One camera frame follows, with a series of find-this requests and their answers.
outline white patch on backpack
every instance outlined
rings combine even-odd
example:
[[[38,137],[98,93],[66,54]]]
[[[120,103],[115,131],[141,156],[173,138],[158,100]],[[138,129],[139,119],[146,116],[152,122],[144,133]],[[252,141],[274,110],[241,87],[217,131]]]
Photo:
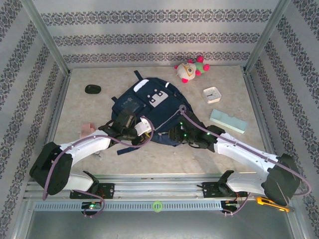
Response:
[[[161,102],[163,102],[167,97],[168,97],[168,94],[166,94],[164,91],[159,91],[158,93],[155,93],[154,95],[152,95],[152,98],[149,102],[155,108]]]

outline plush toy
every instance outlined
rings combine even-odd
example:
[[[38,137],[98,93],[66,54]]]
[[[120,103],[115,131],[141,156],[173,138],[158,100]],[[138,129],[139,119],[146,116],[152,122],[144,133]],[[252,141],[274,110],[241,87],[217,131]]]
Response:
[[[183,62],[179,66],[175,66],[174,68],[177,70],[178,76],[181,78],[183,83],[187,83],[189,80],[195,78],[195,76],[200,76],[205,71],[209,70],[208,64],[203,64],[204,58],[199,56],[197,61],[193,63],[192,60],[188,62]]]

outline pink object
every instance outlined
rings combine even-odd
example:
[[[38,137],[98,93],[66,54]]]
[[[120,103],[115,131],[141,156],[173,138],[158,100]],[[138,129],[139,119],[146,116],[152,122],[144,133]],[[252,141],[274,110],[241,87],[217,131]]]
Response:
[[[84,138],[95,131],[95,127],[92,123],[83,123],[81,125],[80,138]]]
[[[197,58],[197,61],[198,61],[198,62],[201,62],[201,63],[203,63],[203,61],[204,61],[204,57],[202,57],[202,56],[199,56],[199,57]]]
[[[209,70],[209,65],[208,65],[208,64],[205,64],[205,65],[203,66],[203,70],[204,70],[204,71],[208,71],[208,70]]]

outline green ring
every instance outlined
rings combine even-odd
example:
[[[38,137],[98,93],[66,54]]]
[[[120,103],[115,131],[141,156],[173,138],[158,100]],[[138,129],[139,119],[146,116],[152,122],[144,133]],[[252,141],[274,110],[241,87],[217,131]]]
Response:
[[[163,203],[161,201],[155,201],[153,203],[153,210],[156,213],[159,213],[161,210],[163,210]]]

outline light blue foam block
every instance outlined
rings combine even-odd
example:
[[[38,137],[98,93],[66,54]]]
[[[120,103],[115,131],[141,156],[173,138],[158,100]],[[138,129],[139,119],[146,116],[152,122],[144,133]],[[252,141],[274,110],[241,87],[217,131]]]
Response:
[[[213,110],[210,120],[240,133],[244,133],[247,127],[247,122],[218,110]]]

